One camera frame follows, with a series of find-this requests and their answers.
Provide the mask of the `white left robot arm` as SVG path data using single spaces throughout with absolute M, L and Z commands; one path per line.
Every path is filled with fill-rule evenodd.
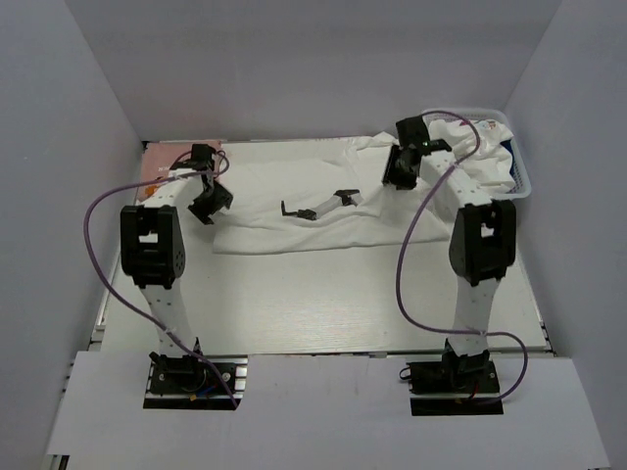
M 157 323 L 159 354 L 183 357 L 202 352 L 192 333 L 180 279 L 186 251 L 179 214 L 188 212 L 203 225 L 228 210 L 232 193 L 217 181 L 229 168 L 223 150 L 194 144 L 176 160 L 152 194 L 121 210 L 121 267 L 146 300 Z

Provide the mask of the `white t shirt robot print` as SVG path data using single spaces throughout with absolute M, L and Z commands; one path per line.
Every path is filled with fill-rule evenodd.
M 234 196 L 217 224 L 222 255 L 275 255 L 448 239 L 449 226 L 427 208 L 430 187 L 409 191 L 381 179 L 395 138 L 385 132 L 313 141 L 229 144 L 220 182 Z

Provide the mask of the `white t shirt colourful print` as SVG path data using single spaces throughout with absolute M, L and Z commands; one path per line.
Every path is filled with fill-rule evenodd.
M 508 193 L 515 186 L 510 174 L 513 156 L 503 143 L 513 137 L 511 130 L 491 118 L 473 119 L 471 123 L 479 135 L 479 148 L 461 163 L 461 167 L 491 195 Z M 445 140 L 458 160 L 476 146 L 474 132 L 460 119 L 435 119 L 427 125 L 427 129 L 432 140 Z

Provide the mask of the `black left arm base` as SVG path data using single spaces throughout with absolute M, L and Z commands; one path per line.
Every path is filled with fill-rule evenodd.
M 143 399 L 144 409 L 234 411 L 244 395 L 247 360 L 219 360 L 210 365 L 186 355 L 168 357 L 152 352 Z

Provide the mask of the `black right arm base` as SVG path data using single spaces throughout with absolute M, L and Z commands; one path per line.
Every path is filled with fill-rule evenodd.
M 495 364 L 485 372 L 453 382 L 439 361 L 409 362 L 399 372 L 409 385 L 410 411 L 416 417 L 503 415 Z

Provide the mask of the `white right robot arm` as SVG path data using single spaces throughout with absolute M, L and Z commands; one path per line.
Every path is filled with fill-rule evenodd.
M 458 114 L 452 123 L 470 134 L 466 147 L 451 137 L 431 133 L 424 115 L 397 121 L 398 142 L 393 145 L 382 177 L 383 184 L 410 190 L 418 182 L 428 191 L 417 211 L 439 204 L 455 219 L 449 245 L 450 266 L 458 280 L 455 319 L 445 335 L 447 360 L 444 382 L 462 391 L 478 377 L 487 361 L 492 304 L 507 269 L 515 260 L 516 209 L 484 191 L 462 165 L 481 148 L 477 126 Z

